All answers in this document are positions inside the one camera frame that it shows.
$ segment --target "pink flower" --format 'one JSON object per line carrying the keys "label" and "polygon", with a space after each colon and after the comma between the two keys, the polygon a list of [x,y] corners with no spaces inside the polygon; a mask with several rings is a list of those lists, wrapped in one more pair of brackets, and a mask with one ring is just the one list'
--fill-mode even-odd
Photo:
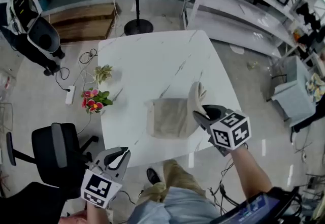
{"label": "pink flower", "polygon": [[93,98],[94,96],[98,95],[98,89],[87,90],[84,92],[85,98]]}
{"label": "pink flower", "polygon": [[83,101],[82,101],[82,107],[85,108],[87,105],[87,99],[84,98]]}
{"label": "pink flower", "polygon": [[90,106],[90,109],[89,109],[90,112],[99,111],[100,109],[102,109],[104,107],[102,103],[100,103],[100,102],[96,103],[94,100],[89,100],[87,105]]}

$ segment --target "wooden board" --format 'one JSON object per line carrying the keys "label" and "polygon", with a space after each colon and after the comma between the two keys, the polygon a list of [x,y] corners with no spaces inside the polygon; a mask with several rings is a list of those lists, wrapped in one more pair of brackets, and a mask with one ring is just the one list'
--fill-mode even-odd
{"label": "wooden board", "polygon": [[76,7],[44,18],[57,30],[61,43],[105,40],[114,23],[114,5]]}
{"label": "wooden board", "polygon": [[110,3],[76,7],[51,14],[44,18],[50,21],[53,26],[83,21],[114,19],[114,5]]}
{"label": "wooden board", "polygon": [[114,19],[78,22],[55,27],[61,43],[105,40]]}

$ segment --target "light blue shirt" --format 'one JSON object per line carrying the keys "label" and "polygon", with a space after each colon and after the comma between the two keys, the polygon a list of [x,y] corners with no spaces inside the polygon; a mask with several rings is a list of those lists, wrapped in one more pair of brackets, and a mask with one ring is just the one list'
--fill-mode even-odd
{"label": "light blue shirt", "polygon": [[137,206],[128,224],[204,224],[220,217],[208,199],[189,189],[170,187],[163,203],[147,201]]}

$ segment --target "black office chair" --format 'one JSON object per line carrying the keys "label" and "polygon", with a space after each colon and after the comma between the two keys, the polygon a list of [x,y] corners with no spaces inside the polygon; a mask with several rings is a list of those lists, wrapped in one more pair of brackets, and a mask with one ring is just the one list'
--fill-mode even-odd
{"label": "black office chair", "polygon": [[32,182],[19,193],[0,198],[3,224],[57,224],[67,195],[60,188]]}
{"label": "black office chair", "polygon": [[81,148],[75,125],[53,123],[51,126],[33,131],[31,135],[35,158],[14,149],[11,133],[7,133],[7,149],[12,165],[16,158],[36,164],[41,180],[56,186],[68,194],[68,199],[80,197],[80,187],[87,166],[92,161],[91,154],[83,152],[99,138],[92,136]]}

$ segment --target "fan base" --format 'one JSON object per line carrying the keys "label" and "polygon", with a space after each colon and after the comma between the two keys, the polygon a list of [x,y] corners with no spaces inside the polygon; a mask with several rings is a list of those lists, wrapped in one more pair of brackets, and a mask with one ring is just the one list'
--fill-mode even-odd
{"label": "fan base", "polygon": [[124,26],[125,35],[139,35],[153,32],[153,25],[151,22],[139,19],[140,26],[137,27],[137,20],[132,20]]}

